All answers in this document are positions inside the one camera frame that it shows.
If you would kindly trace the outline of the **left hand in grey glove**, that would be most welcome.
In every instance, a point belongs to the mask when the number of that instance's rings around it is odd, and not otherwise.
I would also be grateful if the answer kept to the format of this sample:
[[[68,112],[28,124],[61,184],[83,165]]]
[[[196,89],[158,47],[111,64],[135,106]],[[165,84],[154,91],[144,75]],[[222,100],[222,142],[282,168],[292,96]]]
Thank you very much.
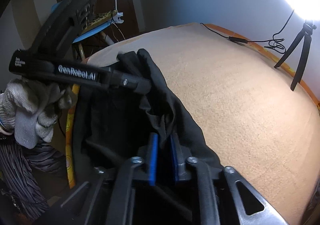
[[[12,79],[1,93],[1,123],[14,129],[17,144],[32,149],[39,140],[52,140],[59,112],[76,101],[70,87],[62,90],[57,84]]]

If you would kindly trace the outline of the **left forearm with bracelets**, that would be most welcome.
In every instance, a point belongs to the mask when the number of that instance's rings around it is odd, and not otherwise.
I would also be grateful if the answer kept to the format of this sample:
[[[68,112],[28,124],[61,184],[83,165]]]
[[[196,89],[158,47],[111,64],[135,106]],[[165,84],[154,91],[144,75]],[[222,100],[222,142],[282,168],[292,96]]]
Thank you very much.
[[[1,123],[0,145],[16,145],[14,129],[6,128],[3,123]]]

